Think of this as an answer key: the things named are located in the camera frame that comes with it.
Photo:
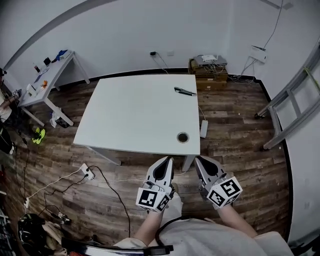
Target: person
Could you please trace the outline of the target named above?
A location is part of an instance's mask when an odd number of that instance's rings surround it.
[[[0,68],[0,85],[3,83],[4,73]],[[2,91],[0,90],[0,120],[7,126],[13,128],[16,132],[21,132],[24,135],[30,137],[34,143],[40,144],[44,138],[46,131],[39,128],[33,131],[31,127],[27,124],[27,120],[23,118],[23,113],[18,109],[17,100],[20,98],[21,94],[11,96],[6,98]],[[10,104],[15,102],[17,106],[17,113],[14,113],[10,108]]]
[[[165,223],[181,217],[183,203],[175,192],[168,208],[162,213],[150,211],[132,238],[125,238],[114,246],[141,249],[158,246],[155,235]],[[207,219],[174,221],[159,234],[161,242],[173,245],[172,256],[293,256],[278,232],[258,235],[229,204],[217,210],[224,225]]]

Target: power outlet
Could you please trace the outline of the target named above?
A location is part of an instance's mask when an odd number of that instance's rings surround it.
[[[88,165],[86,165],[85,163],[81,165],[81,170],[85,175],[88,174],[88,180],[92,180],[95,177],[94,173],[90,169],[88,169]]]

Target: white table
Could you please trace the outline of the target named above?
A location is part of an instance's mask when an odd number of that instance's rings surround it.
[[[156,74],[101,79],[84,111],[73,143],[121,165],[106,149],[186,156],[189,169],[200,154],[198,97],[194,75]],[[177,135],[188,134],[181,143]]]
[[[56,61],[54,63],[50,63],[49,70],[46,73],[44,73],[37,82],[34,82],[34,81],[36,80],[38,75],[35,76],[31,85],[33,85],[35,90],[38,92],[36,96],[29,96],[29,94],[26,93],[26,89],[24,89],[24,92],[22,92],[23,97],[20,99],[19,107],[21,107],[22,110],[28,116],[30,116],[42,127],[45,126],[45,124],[42,121],[40,121],[38,118],[36,118],[30,111],[28,111],[26,109],[27,106],[40,103],[40,102],[45,102],[49,106],[49,108],[51,108],[54,112],[56,112],[58,116],[60,116],[63,120],[65,120],[70,126],[74,125],[74,122],[72,122],[64,113],[61,112],[61,110],[57,106],[55,106],[48,99],[48,95],[51,89],[53,88],[53,86],[55,86],[56,89],[60,91],[59,87],[55,85],[55,83],[71,60],[73,60],[74,63],[78,66],[81,74],[83,75],[85,82],[87,84],[90,84],[89,78],[85,70],[81,67],[80,62],[75,55],[75,52],[72,51],[67,58],[61,59],[60,61]],[[48,82],[45,89],[41,88],[41,85],[44,83],[44,80],[47,80]]]

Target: wooden floor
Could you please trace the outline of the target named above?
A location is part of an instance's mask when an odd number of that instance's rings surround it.
[[[71,88],[53,91],[49,98],[61,107],[74,126],[66,129],[50,123],[51,110],[45,104],[30,108],[39,119],[45,122],[46,136],[40,145],[28,142],[30,149],[25,172],[25,195],[28,197],[39,188],[68,175],[82,163],[97,165],[110,181],[144,178],[148,167],[162,155],[132,152],[112,152],[122,161],[122,166],[109,164],[87,148],[73,145],[86,105],[90,100],[96,82],[81,84]],[[201,139],[201,154],[210,156],[231,172],[240,182],[243,193],[234,203],[234,208],[257,230],[258,233],[278,231],[285,234],[288,221],[288,175],[283,149],[278,146],[270,151],[260,152],[259,147],[270,139],[274,129],[270,118],[255,120],[254,114],[267,104],[259,84],[236,84],[229,82],[224,90],[199,91],[199,106],[208,120],[206,139]],[[24,194],[23,167],[27,159],[27,147],[20,137],[10,131],[12,141],[18,145],[17,177]],[[2,190],[7,191],[5,209],[12,220],[13,230],[24,214],[23,199],[20,196],[15,176],[15,155],[0,153],[5,166],[5,179]],[[174,157],[175,174],[181,173],[183,159]],[[56,205],[71,220],[71,225],[63,229],[74,239],[96,234],[101,242],[112,245],[128,236],[128,220],[117,195],[108,188],[97,169],[92,169],[95,179],[83,182],[68,189],[64,194],[56,192],[47,196],[48,205]],[[71,183],[82,179],[82,174],[74,174],[47,189],[63,190]],[[176,176],[179,194],[183,201],[183,214],[208,217],[219,221],[210,203],[202,201],[198,193],[195,168],[192,166],[185,175]],[[111,182],[128,208],[133,234],[142,223],[146,212],[135,205],[141,180]],[[29,213],[38,214],[44,208],[43,191],[30,199]],[[48,212],[42,217],[51,220]]]

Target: aluminum ladder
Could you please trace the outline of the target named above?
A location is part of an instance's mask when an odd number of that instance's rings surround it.
[[[318,93],[320,94],[320,86],[317,80],[311,74],[311,71],[320,61],[320,39],[316,43],[308,59],[305,61],[299,72],[291,79],[291,81],[275,96],[267,106],[254,115],[255,119],[262,119],[269,111],[273,127],[275,130],[274,137],[266,144],[261,146],[260,150],[265,151],[273,148],[275,145],[283,141],[290,133],[292,133],[299,125],[301,125],[314,111],[320,107],[320,97],[316,99],[311,105],[309,105],[305,111],[301,113],[299,105],[294,96],[294,90],[299,88],[306,78],[310,78]],[[285,129],[282,130],[276,107],[283,103],[286,99],[289,99],[292,103],[296,118]]]

